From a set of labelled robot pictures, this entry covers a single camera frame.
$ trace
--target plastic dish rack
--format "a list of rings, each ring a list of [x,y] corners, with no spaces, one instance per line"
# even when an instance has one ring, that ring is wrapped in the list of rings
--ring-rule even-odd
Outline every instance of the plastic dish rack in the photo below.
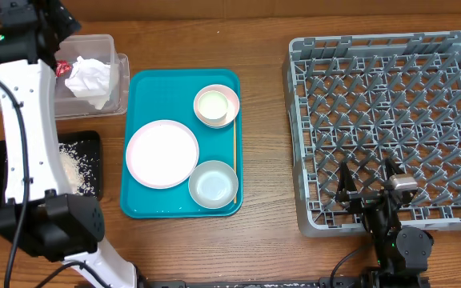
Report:
[[[372,191],[387,157],[419,183],[403,225],[461,230],[461,31],[296,38],[283,78],[303,234],[364,232],[334,200],[339,163]]]

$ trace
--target red wrapper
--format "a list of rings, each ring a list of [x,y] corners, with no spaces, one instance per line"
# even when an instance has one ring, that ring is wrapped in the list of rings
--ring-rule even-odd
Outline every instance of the red wrapper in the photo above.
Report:
[[[56,62],[56,77],[65,75],[65,73],[72,70],[72,66],[65,60],[58,60]]]

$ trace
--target teal tray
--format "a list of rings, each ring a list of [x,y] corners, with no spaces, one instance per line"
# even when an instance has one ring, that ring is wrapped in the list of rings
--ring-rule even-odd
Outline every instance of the teal tray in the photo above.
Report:
[[[131,80],[126,120],[126,137],[122,165],[120,207],[132,218],[188,218],[230,216],[243,203],[243,141],[241,112],[235,122],[222,129],[212,129],[201,123],[194,114],[195,95],[205,86],[222,84],[230,87],[239,98],[238,76],[226,69],[145,70]],[[188,180],[165,190],[145,187],[130,175],[126,164],[126,149],[131,136],[149,122],[169,119],[181,122],[193,132],[198,141],[198,164],[219,160],[234,166],[236,145],[236,174],[239,189],[236,203],[220,209],[199,206],[190,196]],[[234,125],[236,142],[234,144]]]

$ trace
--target clear plastic bin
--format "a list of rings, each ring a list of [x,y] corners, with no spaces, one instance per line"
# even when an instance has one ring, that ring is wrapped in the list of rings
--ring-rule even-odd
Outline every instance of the clear plastic bin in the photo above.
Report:
[[[70,64],[81,56],[94,58],[110,65],[110,91],[101,95],[75,97],[65,86],[65,79],[70,74],[58,77],[54,95],[54,109],[57,119],[86,118],[125,114],[129,94],[129,62],[125,54],[115,52],[113,38],[110,35],[71,36],[60,43],[56,53],[57,60],[65,60]],[[104,104],[97,109],[95,103]]]

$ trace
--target black cable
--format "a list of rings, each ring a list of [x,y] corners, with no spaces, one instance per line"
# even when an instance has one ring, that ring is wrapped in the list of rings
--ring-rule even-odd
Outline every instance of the black cable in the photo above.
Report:
[[[349,253],[348,255],[344,256],[343,259],[341,259],[341,261],[339,261],[339,263],[337,263],[337,265],[334,267],[334,269],[332,270],[332,273],[330,274],[330,288],[334,288],[334,277],[335,277],[335,273],[337,273],[337,269],[339,269],[339,267],[344,263],[346,262],[348,259],[352,258],[353,256],[355,256],[356,254],[364,251],[365,249],[371,247],[373,245],[373,242],[371,243],[368,243],[364,246],[361,246],[359,247],[357,250],[354,250],[352,251],[351,253]]]
[[[53,273],[51,273],[49,276],[47,276],[44,280],[42,280],[38,285],[36,285],[35,288],[42,288],[44,287],[45,284],[47,284],[49,281],[51,281],[52,278],[56,277],[58,274],[60,274],[62,271],[65,269],[72,267],[72,266],[79,266],[80,269],[85,269],[86,272],[90,273],[92,277],[101,285],[103,288],[110,288],[109,285],[107,285],[104,280],[102,280],[95,271],[90,268],[85,262],[80,262],[80,261],[74,261],[74,262],[68,262],[67,264],[62,265],[60,268],[56,269]]]
[[[17,122],[21,134],[21,148],[22,148],[22,180],[24,181],[24,193],[22,194],[22,209],[17,222],[17,228],[15,229],[14,240],[12,241],[12,248],[10,249],[10,255],[8,257],[8,263],[6,264],[5,282],[4,287],[10,287],[10,277],[12,275],[12,266],[14,265],[15,254],[17,253],[18,242],[22,233],[22,226],[24,224],[24,218],[26,217],[26,208],[28,206],[28,199],[30,196],[30,166],[28,162],[28,142],[26,140],[26,131],[24,128],[24,120],[22,119],[21,107],[17,102],[17,99],[12,94],[10,89],[0,81],[0,88],[5,91],[6,96],[12,101],[12,105],[15,108],[15,114],[17,116]]]

